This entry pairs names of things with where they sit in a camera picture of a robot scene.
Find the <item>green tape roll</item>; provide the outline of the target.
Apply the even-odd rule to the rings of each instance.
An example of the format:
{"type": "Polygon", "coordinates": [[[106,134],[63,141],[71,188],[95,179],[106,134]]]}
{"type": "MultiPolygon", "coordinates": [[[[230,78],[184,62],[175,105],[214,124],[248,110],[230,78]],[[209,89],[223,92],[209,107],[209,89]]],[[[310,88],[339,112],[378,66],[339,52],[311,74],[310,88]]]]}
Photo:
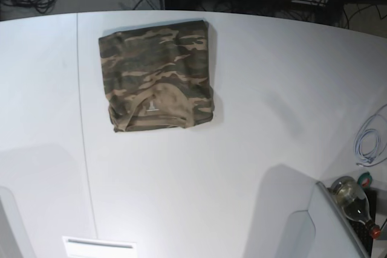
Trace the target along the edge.
{"type": "Polygon", "coordinates": [[[361,188],[368,189],[372,184],[373,178],[369,172],[361,174],[357,180],[357,183],[361,188]]]}

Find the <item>camouflage t-shirt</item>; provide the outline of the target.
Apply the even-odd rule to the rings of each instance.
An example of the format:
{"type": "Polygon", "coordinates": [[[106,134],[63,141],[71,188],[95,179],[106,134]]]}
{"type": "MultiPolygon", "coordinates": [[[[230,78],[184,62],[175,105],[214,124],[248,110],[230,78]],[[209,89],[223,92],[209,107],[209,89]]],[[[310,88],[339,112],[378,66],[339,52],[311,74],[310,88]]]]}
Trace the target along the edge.
{"type": "Polygon", "coordinates": [[[115,132],[183,129],[213,119],[204,20],[118,31],[99,39],[115,132]]]}

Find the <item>clear plastic bottle red cap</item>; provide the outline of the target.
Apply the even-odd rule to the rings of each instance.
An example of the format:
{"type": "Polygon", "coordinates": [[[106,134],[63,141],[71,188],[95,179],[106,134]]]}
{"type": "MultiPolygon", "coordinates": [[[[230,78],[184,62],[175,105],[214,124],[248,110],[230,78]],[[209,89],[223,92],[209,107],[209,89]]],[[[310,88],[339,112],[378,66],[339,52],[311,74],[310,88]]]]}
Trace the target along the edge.
{"type": "Polygon", "coordinates": [[[373,239],[379,238],[382,231],[370,215],[368,197],[354,178],[338,178],[332,183],[330,191],[347,219],[360,222],[373,239]]]}

